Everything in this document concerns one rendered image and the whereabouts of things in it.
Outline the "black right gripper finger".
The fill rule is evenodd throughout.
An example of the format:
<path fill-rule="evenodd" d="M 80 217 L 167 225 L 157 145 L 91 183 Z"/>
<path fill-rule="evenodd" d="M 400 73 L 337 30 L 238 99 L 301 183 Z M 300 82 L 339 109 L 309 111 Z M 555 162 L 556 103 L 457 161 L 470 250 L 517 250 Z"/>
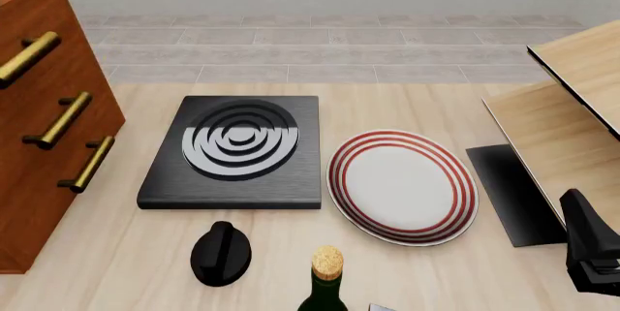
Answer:
<path fill-rule="evenodd" d="M 620 260 L 620 234 L 599 216 L 580 191 L 569 189 L 560 198 L 560 204 L 573 258 L 578 261 Z"/>

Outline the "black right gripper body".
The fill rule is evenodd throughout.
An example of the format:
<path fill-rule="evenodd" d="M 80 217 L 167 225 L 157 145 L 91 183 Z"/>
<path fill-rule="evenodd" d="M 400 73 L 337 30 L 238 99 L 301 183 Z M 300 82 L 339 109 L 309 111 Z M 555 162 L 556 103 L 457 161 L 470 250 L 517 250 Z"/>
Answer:
<path fill-rule="evenodd" d="M 578 261 L 567 257 L 566 266 L 580 293 L 620 294 L 620 261 Z"/>

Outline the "dark green bottle with cork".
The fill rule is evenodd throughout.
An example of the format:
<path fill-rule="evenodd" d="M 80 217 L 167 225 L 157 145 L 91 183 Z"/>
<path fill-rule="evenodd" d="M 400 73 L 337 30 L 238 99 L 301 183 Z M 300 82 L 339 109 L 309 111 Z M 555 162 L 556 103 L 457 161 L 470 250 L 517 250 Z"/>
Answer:
<path fill-rule="evenodd" d="M 340 298 L 344 258 L 334 246 L 320 246 L 311 260 L 311 294 L 297 311 L 348 311 Z"/>

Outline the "white plate with red rings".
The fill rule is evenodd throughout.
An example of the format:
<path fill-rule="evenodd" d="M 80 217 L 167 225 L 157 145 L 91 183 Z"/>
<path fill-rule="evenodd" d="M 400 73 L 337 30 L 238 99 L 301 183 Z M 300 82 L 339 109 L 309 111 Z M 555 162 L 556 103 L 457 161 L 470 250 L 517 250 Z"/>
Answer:
<path fill-rule="evenodd" d="M 325 171 L 338 210 L 363 232 L 401 246 L 435 246 L 464 234 L 480 197 L 463 162 L 433 139 L 371 130 L 344 141 Z"/>

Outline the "round black stove knob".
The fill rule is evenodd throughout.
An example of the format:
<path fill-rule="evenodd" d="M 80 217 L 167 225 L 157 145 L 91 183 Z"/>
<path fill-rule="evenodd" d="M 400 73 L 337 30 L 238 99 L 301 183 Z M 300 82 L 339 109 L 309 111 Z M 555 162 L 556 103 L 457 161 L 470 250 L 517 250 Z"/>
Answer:
<path fill-rule="evenodd" d="M 232 223 L 218 221 L 193 247 L 190 267 L 202 284 L 225 287 L 245 274 L 251 259 L 252 249 L 246 234 Z"/>

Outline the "wooden cabinet with drawers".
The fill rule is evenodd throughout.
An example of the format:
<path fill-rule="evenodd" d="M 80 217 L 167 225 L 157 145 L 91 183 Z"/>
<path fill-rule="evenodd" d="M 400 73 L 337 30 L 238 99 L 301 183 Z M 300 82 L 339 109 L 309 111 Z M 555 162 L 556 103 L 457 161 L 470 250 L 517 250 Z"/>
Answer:
<path fill-rule="evenodd" d="M 77 195 L 57 182 L 78 175 L 88 141 L 115 137 L 125 121 L 69 0 L 0 0 L 0 66 L 47 31 L 60 45 L 0 89 L 0 274 L 30 269 Z M 64 112 L 60 98 L 82 91 L 92 101 L 51 150 L 21 141 Z"/>

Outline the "pale wood shelf unit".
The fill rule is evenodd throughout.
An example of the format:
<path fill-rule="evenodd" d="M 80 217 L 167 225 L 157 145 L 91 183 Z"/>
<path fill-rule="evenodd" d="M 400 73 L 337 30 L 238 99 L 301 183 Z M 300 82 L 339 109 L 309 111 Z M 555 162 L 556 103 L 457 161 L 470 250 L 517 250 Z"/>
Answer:
<path fill-rule="evenodd" d="M 564 243 L 572 188 L 620 232 L 620 19 L 527 51 L 548 80 L 484 98 L 506 143 L 467 151 L 511 244 Z"/>

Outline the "flat black stove plate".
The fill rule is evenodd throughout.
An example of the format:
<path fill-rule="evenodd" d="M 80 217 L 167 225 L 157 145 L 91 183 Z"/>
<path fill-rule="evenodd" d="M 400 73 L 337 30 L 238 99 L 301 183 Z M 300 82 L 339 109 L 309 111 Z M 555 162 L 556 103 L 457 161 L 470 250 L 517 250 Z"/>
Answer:
<path fill-rule="evenodd" d="M 318 209 L 319 98 L 183 98 L 139 189 L 141 209 Z"/>

